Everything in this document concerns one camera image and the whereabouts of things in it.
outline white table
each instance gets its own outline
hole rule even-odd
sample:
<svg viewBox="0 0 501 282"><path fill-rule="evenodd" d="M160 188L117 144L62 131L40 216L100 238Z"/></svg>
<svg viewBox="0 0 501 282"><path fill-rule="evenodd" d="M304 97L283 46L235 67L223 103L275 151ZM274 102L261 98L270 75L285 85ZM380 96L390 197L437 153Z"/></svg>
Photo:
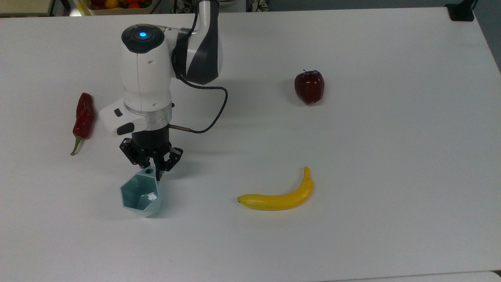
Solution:
<svg viewBox="0 0 501 282"><path fill-rule="evenodd" d="M138 167L97 121L71 157L81 92L121 96L131 24L191 15L0 20L0 276L7 281L325 281L501 268L501 76L445 8L221 14L227 108L172 131L182 160L157 218L121 206ZM317 69L323 101L294 77ZM204 128L222 94L171 85L172 123ZM302 206L245 193L315 182Z"/></svg>

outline teal hexagonal cup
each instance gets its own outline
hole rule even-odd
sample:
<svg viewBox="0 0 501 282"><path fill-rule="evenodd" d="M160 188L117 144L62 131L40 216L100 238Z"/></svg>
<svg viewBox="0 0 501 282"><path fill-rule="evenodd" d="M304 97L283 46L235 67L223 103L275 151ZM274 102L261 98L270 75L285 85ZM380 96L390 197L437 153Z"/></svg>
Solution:
<svg viewBox="0 0 501 282"><path fill-rule="evenodd" d="M158 193L155 168L149 166L136 173L120 187L123 207L142 217L160 212L162 198Z"/></svg>

